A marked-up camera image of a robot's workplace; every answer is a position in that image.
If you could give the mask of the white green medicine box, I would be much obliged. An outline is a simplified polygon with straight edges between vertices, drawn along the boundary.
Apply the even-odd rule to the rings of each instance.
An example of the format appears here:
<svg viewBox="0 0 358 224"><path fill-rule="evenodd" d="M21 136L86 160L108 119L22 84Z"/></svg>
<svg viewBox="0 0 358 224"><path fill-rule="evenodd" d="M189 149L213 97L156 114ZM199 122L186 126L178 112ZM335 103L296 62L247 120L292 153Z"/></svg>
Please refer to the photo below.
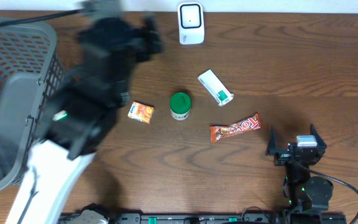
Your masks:
<svg viewBox="0 0 358 224"><path fill-rule="evenodd" d="M224 106L233 100L234 94L223 85L212 70L207 70L199 75L198 80L217 101L219 106Z"/></svg>

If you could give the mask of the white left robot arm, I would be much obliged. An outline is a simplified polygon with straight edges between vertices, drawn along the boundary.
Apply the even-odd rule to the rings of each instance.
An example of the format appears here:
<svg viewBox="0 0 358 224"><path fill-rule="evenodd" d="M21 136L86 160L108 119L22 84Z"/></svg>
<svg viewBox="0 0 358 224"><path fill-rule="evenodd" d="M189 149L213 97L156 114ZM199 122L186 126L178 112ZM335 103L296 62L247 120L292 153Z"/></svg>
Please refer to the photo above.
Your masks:
<svg viewBox="0 0 358 224"><path fill-rule="evenodd" d="M129 80L145 58L148 33L121 18L96 21L78 34L83 62L70 70L40 117L27 171L8 223L55 223L71 189L129 100Z"/></svg>

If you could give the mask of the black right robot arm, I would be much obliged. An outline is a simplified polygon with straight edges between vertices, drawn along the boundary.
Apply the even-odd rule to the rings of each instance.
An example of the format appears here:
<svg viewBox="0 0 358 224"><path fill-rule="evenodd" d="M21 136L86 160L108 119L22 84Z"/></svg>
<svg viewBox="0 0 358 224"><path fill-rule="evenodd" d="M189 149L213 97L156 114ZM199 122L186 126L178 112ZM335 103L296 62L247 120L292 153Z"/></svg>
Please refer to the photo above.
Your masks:
<svg viewBox="0 0 358 224"><path fill-rule="evenodd" d="M279 98L299 91L300 68L326 46L296 27L223 19L207 31L201 45L169 45L147 72L158 113L136 160L143 208L226 212L276 192L279 180L291 205L326 203L332 185L309 172L317 137L280 149L270 128L300 123Z"/></svg>

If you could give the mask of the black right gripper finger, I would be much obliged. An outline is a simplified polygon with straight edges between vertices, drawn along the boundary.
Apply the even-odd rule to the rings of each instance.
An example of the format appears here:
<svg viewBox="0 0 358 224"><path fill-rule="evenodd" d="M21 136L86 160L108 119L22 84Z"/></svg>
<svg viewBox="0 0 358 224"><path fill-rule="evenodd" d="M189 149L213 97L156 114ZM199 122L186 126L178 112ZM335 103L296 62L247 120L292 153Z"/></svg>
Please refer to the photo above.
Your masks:
<svg viewBox="0 0 358 224"><path fill-rule="evenodd" d="M316 139L317 147L319 149L326 149L327 145L321 138L321 136L318 134L317 130L315 129L313 124L310 124L310 134L313 135Z"/></svg>
<svg viewBox="0 0 358 224"><path fill-rule="evenodd" d="M270 138L265 151L266 156L274 156L277 153L275 130L273 126L270 127Z"/></svg>

